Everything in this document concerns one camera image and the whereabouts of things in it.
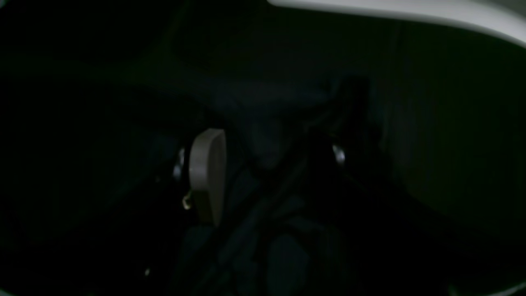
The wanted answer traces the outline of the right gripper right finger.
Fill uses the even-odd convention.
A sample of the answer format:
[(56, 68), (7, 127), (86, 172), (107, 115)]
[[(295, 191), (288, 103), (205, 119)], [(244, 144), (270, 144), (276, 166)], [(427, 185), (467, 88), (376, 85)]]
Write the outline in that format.
[(312, 188), (318, 214), (351, 241), (404, 244), (411, 223), (404, 210), (410, 196), (389, 157), (332, 140), (312, 141)]

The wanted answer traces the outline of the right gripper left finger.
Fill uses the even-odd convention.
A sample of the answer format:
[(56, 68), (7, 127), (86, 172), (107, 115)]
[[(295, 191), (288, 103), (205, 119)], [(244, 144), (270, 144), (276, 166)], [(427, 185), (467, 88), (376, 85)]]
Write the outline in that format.
[(173, 178), (182, 186), (182, 208), (200, 223), (220, 226), (225, 204), (226, 133), (206, 129), (177, 152)]

